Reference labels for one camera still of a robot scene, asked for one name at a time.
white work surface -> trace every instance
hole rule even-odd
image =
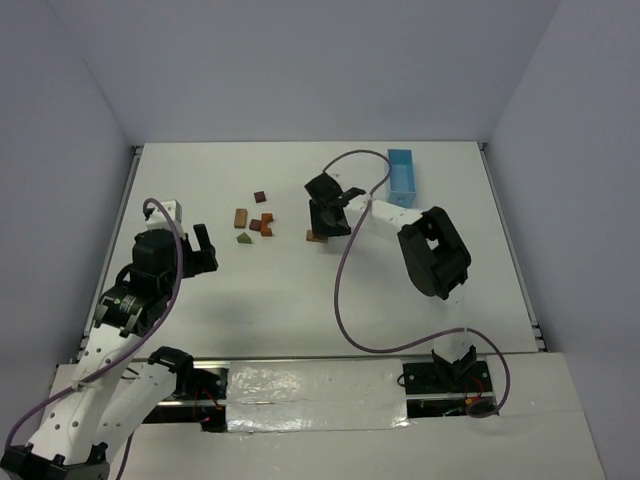
[[[310,228],[304,184],[339,154],[368,148],[413,152],[415,208],[434,205],[450,215],[471,253],[466,291],[470,326],[505,352],[537,351],[530,319],[478,147],[472,142],[186,143],[147,144],[135,175],[105,287],[131,261],[143,231],[142,202],[175,198],[183,225],[205,223],[220,268],[182,284],[167,323],[145,345],[147,357],[167,345],[196,358],[345,356],[361,352],[341,336],[333,313],[333,283],[345,238],[305,241]],[[384,162],[357,155],[331,174],[343,188],[369,189]],[[253,192],[267,202],[256,204]],[[384,188],[377,197],[384,199]],[[272,238],[233,228],[236,208],[249,219],[271,212]],[[253,245],[240,245],[246,231]],[[362,232],[349,256],[341,307],[347,329],[370,347],[392,347],[460,324],[411,284],[397,243]],[[481,341],[480,352],[490,352]],[[430,352],[431,345],[409,353]]]
[[[512,393],[499,417],[422,418],[389,430],[256,434],[205,433],[196,424],[141,425],[123,480],[604,480],[564,357],[535,353],[508,355],[507,361]],[[68,384],[73,368],[58,369],[52,393]],[[500,396],[502,367],[496,362],[489,369]]]

wooden block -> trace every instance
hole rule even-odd
[[[260,231],[260,225],[262,225],[262,222],[260,222],[260,220],[257,219],[253,219],[249,222],[249,230],[253,230],[254,232],[259,232]]]
[[[322,235],[314,235],[313,230],[307,230],[307,242],[327,243],[329,239]]]
[[[264,194],[264,192],[255,192],[253,194],[253,198],[256,199],[256,203],[262,203],[267,201],[267,196]]]
[[[260,219],[260,235],[263,237],[273,237],[273,232],[268,225],[273,222],[273,213],[263,213]]]
[[[249,235],[247,235],[246,233],[241,233],[240,235],[238,235],[236,237],[236,240],[238,240],[238,243],[245,243],[247,245],[251,245],[253,243],[251,241],[251,237]]]
[[[247,226],[247,212],[246,208],[236,208],[236,218],[233,221],[233,226],[236,228],[245,228]]]

gray wall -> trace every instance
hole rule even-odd
[[[78,346],[130,155],[44,0],[0,2],[0,65],[4,442],[13,422],[46,397],[56,362]]]
[[[640,2],[564,0],[490,141],[547,341],[609,479],[640,478]]]
[[[51,0],[136,143],[486,140],[559,0]]]

plastic wrap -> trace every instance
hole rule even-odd
[[[381,430],[409,424],[399,360],[242,362],[227,390],[230,432]]]

green triangular block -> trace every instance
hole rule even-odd
[[[248,245],[251,245],[253,243],[251,241],[251,237],[246,233],[241,233],[240,235],[238,235],[237,240],[238,240],[238,243],[246,243]]]

